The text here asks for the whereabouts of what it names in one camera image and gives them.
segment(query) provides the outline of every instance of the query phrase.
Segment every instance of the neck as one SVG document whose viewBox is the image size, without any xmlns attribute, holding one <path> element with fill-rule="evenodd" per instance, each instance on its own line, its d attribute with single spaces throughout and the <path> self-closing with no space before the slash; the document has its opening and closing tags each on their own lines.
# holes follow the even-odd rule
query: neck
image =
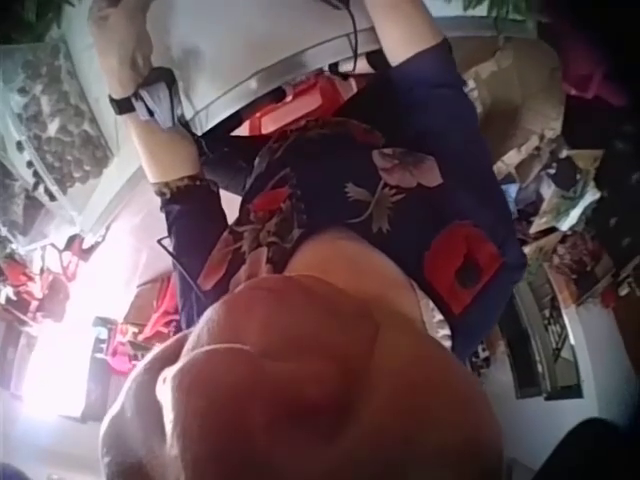
<svg viewBox="0 0 640 480">
<path fill-rule="evenodd" d="M 386 255 L 349 231 L 330 230 L 312 237 L 298 249 L 284 274 L 321 278 L 367 302 L 376 316 L 401 317 L 424 328 L 411 280 Z"/>
</svg>

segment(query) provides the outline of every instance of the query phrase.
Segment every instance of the wristwatch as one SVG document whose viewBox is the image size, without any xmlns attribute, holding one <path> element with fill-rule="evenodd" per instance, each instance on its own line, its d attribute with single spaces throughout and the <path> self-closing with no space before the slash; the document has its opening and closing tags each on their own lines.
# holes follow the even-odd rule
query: wristwatch
<svg viewBox="0 0 640 480">
<path fill-rule="evenodd" d="M 134 92 L 132 95 L 124 98 L 113 98 L 109 95 L 109 103 L 111 104 L 111 108 L 116 113 L 116 115 L 129 115 L 130 113 L 134 113 L 136 111 L 136 106 L 133 104 L 134 97 L 137 96 L 137 92 Z"/>
</svg>

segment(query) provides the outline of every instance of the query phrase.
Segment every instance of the ear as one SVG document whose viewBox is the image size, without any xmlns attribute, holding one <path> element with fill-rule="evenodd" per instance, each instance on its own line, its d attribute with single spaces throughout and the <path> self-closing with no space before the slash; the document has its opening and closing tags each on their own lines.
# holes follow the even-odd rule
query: ear
<svg viewBox="0 0 640 480">
<path fill-rule="evenodd" d="M 190 333 L 177 335 L 147 356 L 109 411 L 100 432 L 100 458 L 107 479 L 146 480 L 164 470 L 166 434 L 156 383 L 179 360 Z"/>
</svg>

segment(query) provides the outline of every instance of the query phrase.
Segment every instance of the hand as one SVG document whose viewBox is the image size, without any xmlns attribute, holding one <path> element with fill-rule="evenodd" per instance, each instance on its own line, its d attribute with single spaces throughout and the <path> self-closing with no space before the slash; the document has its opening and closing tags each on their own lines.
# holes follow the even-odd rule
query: hand
<svg viewBox="0 0 640 480">
<path fill-rule="evenodd" d="M 152 68 L 153 43 L 147 14 L 153 0 L 93 0 L 89 25 L 109 93 L 136 91 Z"/>
</svg>

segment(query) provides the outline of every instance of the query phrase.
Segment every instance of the skin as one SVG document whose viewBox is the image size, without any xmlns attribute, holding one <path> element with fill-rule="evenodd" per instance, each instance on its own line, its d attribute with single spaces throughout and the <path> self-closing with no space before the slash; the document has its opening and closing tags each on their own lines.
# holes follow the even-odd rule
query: skin
<svg viewBox="0 0 640 480">
<path fill-rule="evenodd" d="M 92 9 L 114 97 L 150 68 L 150 3 Z M 443 38 L 419 0 L 365 3 L 392 65 Z M 199 171 L 186 132 L 125 122 L 149 181 Z M 476 379 L 426 334 L 408 278 L 334 230 L 151 354 L 103 425 L 101 456 L 108 479 L 472 479 L 499 478 L 502 445 Z"/>
</svg>

